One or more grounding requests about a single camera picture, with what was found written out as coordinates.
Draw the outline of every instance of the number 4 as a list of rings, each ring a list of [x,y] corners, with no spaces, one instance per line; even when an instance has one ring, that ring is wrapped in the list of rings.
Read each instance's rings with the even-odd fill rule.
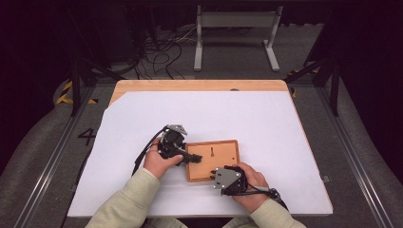
[[[86,146],[89,145],[89,142],[91,142],[91,138],[95,138],[96,135],[92,135],[94,132],[94,129],[89,128],[87,131],[81,133],[78,138],[86,138]]]

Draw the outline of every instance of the white paper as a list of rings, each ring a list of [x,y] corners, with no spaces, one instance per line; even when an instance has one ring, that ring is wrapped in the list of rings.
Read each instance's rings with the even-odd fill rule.
[[[131,176],[134,161],[167,124],[182,124],[186,143],[237,140],[240,160],[260,171],[294,215],[333,213],[317,164],[287,91],[127,92],[103,117],[68,211],[91,217]],[[189,183],[185,167],[162,179],[150,217],[247,215],[212,181]]]

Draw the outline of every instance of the beige sleeve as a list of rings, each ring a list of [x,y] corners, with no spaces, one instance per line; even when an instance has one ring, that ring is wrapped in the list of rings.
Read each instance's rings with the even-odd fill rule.
[[[104,202],[86,227],[140,227],[159,188],[158,179],[140,168],[122,190]]]
[[[265,201],[261,207],[251,214],[259,228],[304,228],[305,226],[294,220],[290,213],[272,199]]]

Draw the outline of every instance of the metal rod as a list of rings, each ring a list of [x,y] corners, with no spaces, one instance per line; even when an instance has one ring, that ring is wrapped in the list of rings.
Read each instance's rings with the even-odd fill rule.
[[[35,214],[35,211],[39,205],[39,203],[42,200],[42,197],[45,195],[48,186],[50,184],[51,179],[53,178],[54,173],[56,172],[56,169],[60,163],[60,160],[63,158],[63,155],[65,153],[65,147],[66,143],[70,137],[70,134],[74,128],[74,126],[77,124],[78,120],[80,119],[81,114],[83,113],[83,110],[86,107],[87,101],[89,100],[93,87],[87,87],[83,100],[81,101],[82,105],[78,111],[77,114],[73,117],[70,117],[68,120],[68,123],[65,127],[65,130],[63,131],[63,134],[61,138],[59,139],[59,142],[56,144],[56,147],[53,150],[53,153],[51,154],[47,165],[44,168],[44,171],[42,172],[41,176],[39,177],[38,181],[36,182],[35,187],[33,188],[29,199],[24,206],[24,209],[22,210],[20,216],[18,217],[18,220],[15,222],[14,227],[19,228],[19,227],[29,227],[29,223],[33,218],[33,215]]]
[[[377,195],[376,191],[374,190],[373,183],[370,177],[367,175],[358,155],[355,152],[355,149],[347,135],[347,132],[343,126],[343,123],[338,117],[333,115],[332,108],[329,106],[329,97],[322,87],[317,87],[317,94],[326,109],[326,112],[330,119],[332,120],[332,124],[336,129],[336,132],[341,139],[341,142],[344,147],[344,154],[349,162],[352,170],[355,174],[355,178],[361,188],[361,191],[367,200],[368,204],[370,205],[371,211],[374,214],[374,218],[379,227],[382,228],[391,228],[393,224],[389,219],[389,216],[382,205],[382,202]]]

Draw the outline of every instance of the orange wooden board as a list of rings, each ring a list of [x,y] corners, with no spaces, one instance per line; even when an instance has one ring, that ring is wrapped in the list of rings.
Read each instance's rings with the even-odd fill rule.
[[[189,182],[211,181],[211,170],[240,162],[236,140],[187,143],[185,149],[190,154],[202,156],[200,163],[191,162],[187,165]]]

